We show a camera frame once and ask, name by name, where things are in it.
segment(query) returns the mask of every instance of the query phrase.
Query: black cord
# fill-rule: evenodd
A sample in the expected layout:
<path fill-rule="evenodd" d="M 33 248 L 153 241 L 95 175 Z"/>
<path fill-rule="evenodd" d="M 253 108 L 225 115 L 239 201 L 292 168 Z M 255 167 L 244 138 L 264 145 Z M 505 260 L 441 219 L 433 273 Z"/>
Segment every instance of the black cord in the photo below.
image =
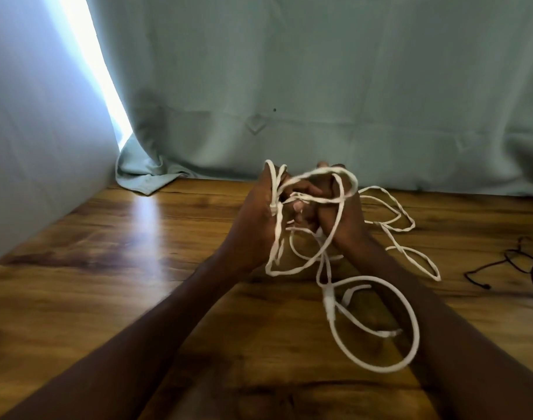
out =
<path fill-rule="evenodd" d="M 526 256 L 527 258 L 533 260 L 533 256 L 532 255 L 529 255 L 528 253 L 525 253 L 522 251 L 521 249 L 521 243 L 524 239 L 528 239 L 528 240 L 531 240 L 529 237 L 520 237 L 519 239 L 517 239 L 517 248 L 515 249 L 507 249 L 507 250 L 504 250 L 503 252 L 503 255 L 504 255 L 504 259 L 502 259 L 501 261 L 496 261 L 496 262 L 492 262 L 490 264 L 486 264 L 486 265 L 483 265 L 482 267 L 479 267 L 475 270 L 472 270 L 472 271 L 468 271 L 466 273 L 464 273 L 463 275 L 465 276 L 465 278 L 473 283 L 474 285 L 476 286 L 479 286 L 483 289 L 486 289 L 486 290 L 490 290 L 492 289 L 492 286 L 490 284 L 483 284 L 483 283 L 479 283 L 475 280 L 473 280 L 470 276 L 472 274 L 476 274 L 478 273 L 479 271 L 482 271 L 486 268 L 489 268 L 489 267 L 493 267 L 494 265 L 500 265 L 500 264 L 503 264 L 505 262 L 509 263 L 512 267 L 514 267 L 516 270 L 518 270 L 519 272 L 523 273 L 523 274 L 529 274 L 531 276 L 531 282 L 533 283 L 533 266 L 531 267 L 531 269 L 529 271 L 525 271 L 524 269 L 520 268 L 517 264 L 514 263 L 513 259 L 515 258 L 515 255 L 523 255 L 523 256 Z"/>

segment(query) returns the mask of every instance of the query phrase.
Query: brown wooden surface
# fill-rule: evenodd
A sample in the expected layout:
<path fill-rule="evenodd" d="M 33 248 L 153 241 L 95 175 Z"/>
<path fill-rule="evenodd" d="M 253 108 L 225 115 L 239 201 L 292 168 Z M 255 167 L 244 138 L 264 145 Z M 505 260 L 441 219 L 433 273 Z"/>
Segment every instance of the brown wooden surface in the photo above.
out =
<path fill-rule="evenodd" d="M 249 183 L 179 180 L 152 197 L 109 188 L 0 260 L 0 414 L 122 330 L 219 246 Z M 472 286 L 462 272 L 533 238 L 533 200 L 393 192 L 417 228 L 396 235 L 422 250 L 443 282 L 425 282 L 486 336 L 533 370 L 533 287 L 502 265 Z M 391 218 L 371 202 L 368 219 Z M 380 241 L 386 237 L 375 230 Z M 304 250 L 313 246 L 300 240 Z M 533 254 L 533 242 L 526 245 Z M 283 268 L 298 265 L 287 254 Z M 157 418 L 432 419 L 413 373 L 374 374 L 334 343 L 311 268 L 256 272 L 217 303 L 183 345 L 143 414 Z M 335 275 L 353 271 L 345 262 Z M 375 295 L 353 302 L 367 324 L 393 320 Z M 337 322 L 362 359 L 394 363 L 390 340 Z"/>

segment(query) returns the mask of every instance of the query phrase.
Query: white wall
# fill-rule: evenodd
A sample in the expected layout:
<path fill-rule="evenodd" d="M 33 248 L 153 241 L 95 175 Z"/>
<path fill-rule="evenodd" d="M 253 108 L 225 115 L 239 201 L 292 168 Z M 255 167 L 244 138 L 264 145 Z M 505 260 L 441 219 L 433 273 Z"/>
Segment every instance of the white wall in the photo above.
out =
<path fill-rule="evenodd" d="M 0 256 L 114 176 L 103 98 L 46 0 L 0 0 Z"/>

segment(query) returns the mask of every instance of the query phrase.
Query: white cable loop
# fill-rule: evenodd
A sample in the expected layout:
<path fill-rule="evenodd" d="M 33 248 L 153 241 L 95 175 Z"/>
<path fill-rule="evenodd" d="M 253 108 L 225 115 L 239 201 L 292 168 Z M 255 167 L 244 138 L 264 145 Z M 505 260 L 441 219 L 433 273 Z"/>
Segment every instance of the white cable loop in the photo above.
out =
<path fill-rule="evenodd" d="M 299 272 L 305 270 L 306 268 L 309 268 L 310 266 L 313 265 L 313 263 L 319 262 L 319 267 L 318 267 L 317 273 L 315 275 L 315 281 L 317 282 L 319 287 L 322 288 L 322 291 L 323 291 L 323 304 L 325 306 L 326 315 L 327 315 L 327 319 L 329 321 L 330 330 L 333 333 L 333 337 L 334 337 L 337 345 L 344 352 L 344 354 L 350 360 L 352 360 L 355 364 L 357 364 L 358 366 L 363 367 L 363 368 L 365 368 L 367 370 L 370 370 L 370 371 L 374 371 L 374 372 L 391 373 L 391 372 L 398 371 L 398 370 L 406 367 L 412 361 L 414 356 L 416 355 L 417 350 L 418 350 L 418 346 L 419 346 L 419 343 L 420 343 L 420 330 L 419 330 L 419 327 L 418 327 L 418 322 L 417 322 L 417 319 L 416 319 L 416 315 L 415 315 L 414 311 L 412 310 L 412 307 L 410 306 L 410 303 L 406 300 L 404 295 L 395 286 L 393 286 L 391 283 L 386 282 L 385 280 L 382 280 L 381 278 L 378 278 L 378 277 L 373 277 L 373 276 L 370 276 L 370 275 L 359 275 L 359 276 L 350 277 L 350 278 L 341 280 L 339 282 L 333 283 L 333 281 L 332 281 L 332 269 L 331 269 L 330 261 L 341 259 L 343 256 L 342 255 L 329 256 L 326 250 L 327 250 L 328 246 L 331 244 L 331 242 L 333 240 L 333 236 L 336 233 L 336 228 L 340 224 L 340 219 L 342 217 L 342 212 L 343 212 L 343 209 L 344 209 L 344 203 L 345 203 L 346 199 L 351 197 L 351 196 L 353 196 L 354 193 L 356 191 L 358 191 L 360 197 L 376 200 L 377 202 L 381 203 L 387 209 L 389 209 L 390 211 L 392 211 L 393 213 L 396 214 L 395 218 L 393 218 L 393 219 L 391 219 L 389 221 L 386 221 L 386 222 L 366 221 L 366 223 L 368 223 L 368 224 L 379 224 L 381 226 L 383 232 L 385 232 L 387 234 L 387 236 L 390 238 L 391 242 L 393 243 L 393 246 L 387 247 L 386 250 L 390 250 L 390 249 L 393 249 L 393 248 L 397 249 L 399 252 L 401 252 L 407 258 L 407 260 L 409 260 L 412 264 L 414 264 L 418 269 L 420 269 L 426 275 L 429 275 L 430 277 L 432 277 L 434 280 L 439 281 L 439 280 L 441 280 L 441 277 L 439 275 L 439 270 L 436 267 L 436 265 L 434 264 L 434 262 L 432 262 L 426 255 L 422 254 L 421 252 L 418 252 L 415 249 L 411 249 L 410 247 L 400 246 L 397 243 L 397 241 L 394 239 L 392 234 L 390 233 L 391 230 L 392 231 L 396 231 L 396 232 L 407 232 L 407 231 L 412 230 L 416 226 L 415 222 L 414 222 L 414 219 L 412 219 L 410 217 L 410 215 L 404 210 L 403 206 L 398 202 L 398 200 L 396 198 L 394 198 L 393 196 L 391 196 L 391 194 L 387 190 L 382 189 L 381 187 L 378 187 L 378 186 L 370 186 L 370 187 L 366 187 L 364 189 L 358 190 L 358 180 L 356 179 L 356 176 L 354 176 L 354 174 L 352 174 L 351 172 L 349 172 L 348 170 L 346 170 L 346 169 L 344 169 L 342 167 L 322 167 L 322 168 L 317 168 L 317 169 L 314 169 L 313 171 L 306 172 L 305 174 L 298 175 L 296 177 L 290 178 L 285 183 L 280 184 L 280 182 L 282 181 L 282 175 L 284 174 L 284 171 L 286 169 L 286 165 L 282 165 L 280 167 L 279 171 L 278 171 L 278 174 L 277 174 L 276 173 L 276 169 L 275 169 L 274 164 L 272 163 L 272 161 L 267 160 L 266 164 L 269 166 L 271 182 L 272 182 L 272 200 L 271 200 L 271 203 L 270 203 L 270 209 L 271 209 L 272 215 L 276 216 L 276 226 L 274 228 L 274 242 L 273 242 L 273 245 L 272 245 L 272 247 L 270 249 L 269 261 L 267 262 L 267 264 L 265 266 L 266 273 L 268 275 L 273 276 L 273 277 L 275 277 L 277 275 L 296 274 L 296 273 L 299 273 Z M 337 184 L 339 186 L 339 194 L 340 194 L 339 197 L 335 197 L 333 199 L 325 199 L 323 197 L 313 197 L 313 196 L 308 195 L 308 194 L 304 194 L 304 193 L 300 193 L 300 192 L 293 192 L 293 193 L 291 193 L 290 197 L 287 198 L 284 202 L 280 201 L 280 196 L 282 195 L 282 193 L 283 193 L 285 188 L 287 188 L 289 186 L 292 186 L 293 184 L 298 183 L 300 180 L 307 179 L 307 178 L 309 178 L 311 176 L 324 175 L 324 174 L 333 174 L 333 177 L 334 177 L 335 181 L 337 182 Z M 346 193 L 344 192 L 344 186 L 343 186 L 343 183 L 342 183 L 342 178 L 339 176 L 339 174 L 345 174 L 350 179 L 351 187 L 350 187 L 350 190 L 348 192 L 346 192 Z M 391 205 L 387 204 L 383 200 L 378 199 L 376 197 L 373 197 L 373 196 L 370 196 L 370 195 L 362 195 L 362 193 L 364 191 L 369 190 L 369 189 L 378 189 L 378 190 L 383 191 L 396 204 L 398 209 L 395 209 Z M 320 228 L 319 228 L 317 233 L 314 233 L 314 232 L 312 232 L 311 230 L 309 230 L 307 228 L 296 227 L 296 226 L 291 225 L 291 224 L 294 224 L 293 220 L 288 221 L 286 223 L 285 229 L 287 231 L 290 231 L 290 237 L 289 237 L 290 248 L 292 249 L 292 252 L 294 252 L 294 254 L 296 254 L 299 258 L 305 260 L 306 263 L 303 266 L 301 266 L 301 267 L 292 268 L 291 270 L 287 270 L 287 271 L 273 270 L 272 269 L 272 264 L 273 263 L 275 263 L 277 265 L 279 264 L 280 258 L 282 257 L 282 253 L 284 251 L 284 240 L 281 239 L 283 203 L 284 204 L 285 203 L 291 203 L 291 202 L 293 202 L 295 200 L 300 200 L 300 201 L 305 202 L 305 203 L 310 203 L 310 202 L 338 203 L 339 206 L 338 206 L 338 211 L 337 211 L 337 214 L 336 214 L 335 224 L 333 226 L 333 229 L 329 233 L 329 235 L 327 237 L 325 237 Z M 406 228 L 394 228 L 394 227 L 390 226 L 390 224 L 394 223 L 395 221 L 398 221 L 403 215 L 410 221 L 410 226 L 409 227 L 406 227 Z M 296 231 L 305 232 L 307 234 L 312 235 L 315 238 L 315 240 L 319 244 L 319 251 L 315 255 L 309 257 L 309 256 L 306 256 L 306 255 L 300 254 L 296 250 L 296 248 L 294 246 L 294 243 L 293 243 L 293 236 L 294 236 Z M 412 252 L 412 253 L 416 253 L 417 255 L 423 257 L 426 261 L 428 261 L 429 265 L 431 266 L 431 268 L 433 269 L 435 274 L 431 274 L 428 270 L 426 270 L 420 264 L 418 264 L 413 258 L 411 258 L 406 253 L 407 251 L 408 252 Z M 321 282 L 321 273 L 322 273 L 323 267 L 326 267 L 327 283 L 322 283 Z M 363 330 L 363 331 L 365 331 L 367 333 L 373 334 L 375 336 L 378 336 L 378 337 L 381 337 L 381 338 L 389 338 L 389 337 L 396 336 L 398 333 L 400 333 L 402 331 L 400 329 L 391 330 L 391 331 L 388 331 L 388 330 L 372 330 L 372 329 L 368 328 L 367 326 L 363 325 L 362 323 L 360 323 L 350 313 L 350 311 L 348 311 L 346 309 L 349 306 L 349 304 L 350 304 L 350 300 L 352 299 L 352 296 L 353 296 L 354 292 L 360 291 L 362 289 L 369 289 L 369 288 L 371 288 L 370 284 L 360 284 L 358 286 L 351 287 L 351 288 L 347 289 L 344 292 L 344 296 L 343 296 L 343 298 L 342 298 L 340 303 L 338 303 L 335 300 L 335 295 L 334 295 L 334 288 L 335 287 L 342 286 L 342 285 L 349 284 L 349 283 L 353 283 L 353 282 L 361 282 L 361 281 L 376 282 L 376 283 L 382 284 L 383 286 L 391 289 L 397 295 L 397 297 L 403 303 L 403 305 L 406 307 L 406 310 L 407 310 L 407 312 L 409 314 L 410 321 L 412 323 L 412 328 L 413 328 L 413 344 L 412 344 L 412 347 L 410 348 L 410 352 L 408 353 L 408 355 L 402 361 L 400 361 L 399 363 L 396 363 L 396 364 L 394 364 L 392 366 L 388 366 L 388 367 L 372 366 L 372 365 L 370 365 L 370 364 L 368 364 L 366 362 L 363 362 L 363 361 L 359 360 L 358 358 L 356 358 L 346 348 L 346 346 L 340 340 L 340 336 L 338 335 L 338 333 L 336 331 L 335 321 L 336 321 L 336 310 L 337 309 L 345 317 L 347 317 L 354 325 L 359 327 L 361 330 Z"/>

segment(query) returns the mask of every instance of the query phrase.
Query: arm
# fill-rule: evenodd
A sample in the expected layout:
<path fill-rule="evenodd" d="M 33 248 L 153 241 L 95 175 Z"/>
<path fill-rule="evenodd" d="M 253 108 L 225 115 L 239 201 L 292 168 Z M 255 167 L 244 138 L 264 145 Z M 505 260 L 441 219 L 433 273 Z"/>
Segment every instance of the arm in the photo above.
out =
<path fill-rule="evenodd" d="M 288 189 L 287 195 L 293 190 L 321 194 L 303 181 Z M 270 174 L 265 168 L 222 246 L 191 277 L 1 419 L 138 418 L 175 352 L 200 319 L 240 278 L 267 260 L 276 223 L 270 212 L 270 198 Z"/>
<path fill-rule="evenodd" d="M 319 187 L 338 196 L 330 176 Z M 334 206 L 319 206 L 325 234 Z M 356 194 L 347 200 L 333 243 L 362 274 L 387 280 L 410 302 L 420 326 L 420 351 L 463 419 L 533 419 L 533 372 L 494 345 L 406 271 L 369 234 Z M 403 306 L 386 288 L 375 287 L 404 330 L 411 330 Z"/>

